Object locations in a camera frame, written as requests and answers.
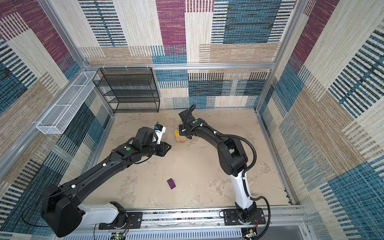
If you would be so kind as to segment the wood block pair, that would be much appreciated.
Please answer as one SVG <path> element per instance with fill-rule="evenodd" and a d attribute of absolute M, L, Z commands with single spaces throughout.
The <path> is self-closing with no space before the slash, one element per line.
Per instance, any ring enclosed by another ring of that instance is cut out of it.
<path fill-rule="evenodd" d="M 184 136 L 175 136 L 175 141 L 177 143 L 185 143 L 187 139 Z"/>

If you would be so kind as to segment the purple block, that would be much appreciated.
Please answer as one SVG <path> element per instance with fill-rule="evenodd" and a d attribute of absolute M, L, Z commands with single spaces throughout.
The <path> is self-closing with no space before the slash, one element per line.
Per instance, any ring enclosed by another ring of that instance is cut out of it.
<path fill-rule="evenodd" d="M 171 188 L 171 190 L 176 187 L 176 184 L 172 178 L 168 179 L 167 183 L 168 183 L 169 187 Z"/>

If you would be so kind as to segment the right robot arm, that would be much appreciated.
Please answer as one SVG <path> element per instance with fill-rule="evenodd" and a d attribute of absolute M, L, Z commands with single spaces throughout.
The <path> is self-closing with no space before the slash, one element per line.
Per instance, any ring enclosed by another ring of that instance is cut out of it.
<path fill-rule="evenodd" d="M 222 134 L 203 119 L 196 119 L 191 110 L 179 113 L 182 124 L 179 133 L 191 139 L 199 137 L 217 149 L 222 170 L 231 177 L 236 195 L 236 209 L 241 223 L 249 223 L 256 216 L 257 205 L 251 197 L 247 171 L 256 163 L 257 153 L 252 144 L 236 135 Z"/>

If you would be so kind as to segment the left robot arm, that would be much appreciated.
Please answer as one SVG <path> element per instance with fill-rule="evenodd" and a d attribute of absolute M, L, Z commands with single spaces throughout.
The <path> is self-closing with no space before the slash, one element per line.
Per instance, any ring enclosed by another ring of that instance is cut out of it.
<path fill-rule="evenodd" d="M 164 157 L 171 149 L 171 145 L 162 141 L 165 132 L 166 127 L 160 124 L 153 128 L 142 127 L 134 138 L 113 149 L 84 174 L 60 186 L 48 186 L 43 193 L 41 215 L 55 235 L 62 238 L 88 225 L 126 228 L 128 215 L 119 203 L 84 205 L 83 201 L 114 175 L 142 162 L 143 157 Z"/>

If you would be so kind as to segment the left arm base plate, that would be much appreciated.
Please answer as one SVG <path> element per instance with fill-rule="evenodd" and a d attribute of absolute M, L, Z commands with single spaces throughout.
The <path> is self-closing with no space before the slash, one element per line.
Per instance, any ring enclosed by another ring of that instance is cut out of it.
<path fill-rule="evenodd" d="M 143 212 L 119 213 L 110 224 L 101 223 L 99 230 L 128 230 L 139 229 L 142 223 Z"/>

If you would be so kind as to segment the aluminium front rail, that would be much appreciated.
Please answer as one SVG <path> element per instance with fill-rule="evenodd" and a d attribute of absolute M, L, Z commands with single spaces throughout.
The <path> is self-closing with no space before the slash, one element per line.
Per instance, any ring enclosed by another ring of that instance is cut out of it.
<path fill-rule="evenodd" d="M 230 207 L 138 209 L 143 212 L 139 229 L 99 230 L 83 226 L 66 240 L 315 240 L 315 232 L 301 206 L 261 205 L 265 225 L 225 226 L 219 211 Z"/>

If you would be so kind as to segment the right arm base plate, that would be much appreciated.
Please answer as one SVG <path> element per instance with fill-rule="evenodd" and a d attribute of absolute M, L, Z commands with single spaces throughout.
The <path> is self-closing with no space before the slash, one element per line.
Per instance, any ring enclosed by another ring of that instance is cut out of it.
<path fill-rule="evenodd" d="M 265 225 L 267 223 L 265 214 L 262 208 L 257 208 L 257 211 L 251 220 L 242 222 L 238 216 L 236 209 L 223 209 L 219 211 L 219 217 L 224 219 L 225 226 L 235 225 Z"/>

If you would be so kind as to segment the white mesh wall basket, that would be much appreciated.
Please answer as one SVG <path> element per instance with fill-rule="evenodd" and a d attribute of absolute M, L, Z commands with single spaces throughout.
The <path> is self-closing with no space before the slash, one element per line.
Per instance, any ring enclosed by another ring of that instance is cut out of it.
<path fill-rule="evenodd" d="M 82 72 L 44 115 L 36 128 L 44 135 L 63 134 L 94 88 L 96 72 Z"/>

